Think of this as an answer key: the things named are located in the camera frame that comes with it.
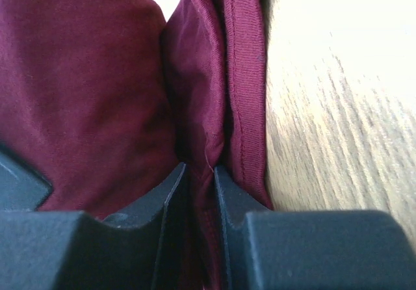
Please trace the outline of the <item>maroon t shirt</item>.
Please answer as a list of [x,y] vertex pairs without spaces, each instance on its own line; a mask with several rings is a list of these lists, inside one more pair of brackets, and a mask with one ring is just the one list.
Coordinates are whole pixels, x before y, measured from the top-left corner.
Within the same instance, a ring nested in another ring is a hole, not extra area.
[[223,289],[214,168],[263,205],[260,0],[1,0],[1,142],[53,185],[42,210],[105,217],[190,170],[180,289]]

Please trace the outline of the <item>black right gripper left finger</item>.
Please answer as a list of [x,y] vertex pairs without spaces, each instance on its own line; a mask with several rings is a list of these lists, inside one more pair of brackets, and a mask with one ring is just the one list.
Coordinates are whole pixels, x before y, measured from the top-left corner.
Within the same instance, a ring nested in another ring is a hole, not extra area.
[[187,166],[97,220],[82,211],[1,213],[2,289],[177,289]]

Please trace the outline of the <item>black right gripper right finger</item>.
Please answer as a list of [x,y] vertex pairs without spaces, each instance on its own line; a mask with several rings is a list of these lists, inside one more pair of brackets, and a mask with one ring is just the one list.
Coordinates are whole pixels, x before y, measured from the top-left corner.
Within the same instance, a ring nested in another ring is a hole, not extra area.
[[382,211],[277,212],[215,169],[226,289],[414,289],[415,254]]

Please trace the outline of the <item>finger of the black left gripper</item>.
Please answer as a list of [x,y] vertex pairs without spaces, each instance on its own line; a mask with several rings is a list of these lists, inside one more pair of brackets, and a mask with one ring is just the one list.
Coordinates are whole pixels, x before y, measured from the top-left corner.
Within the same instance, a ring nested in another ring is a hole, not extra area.
[[35,211],[53,188],[41,174],[1,144],[1,210]]

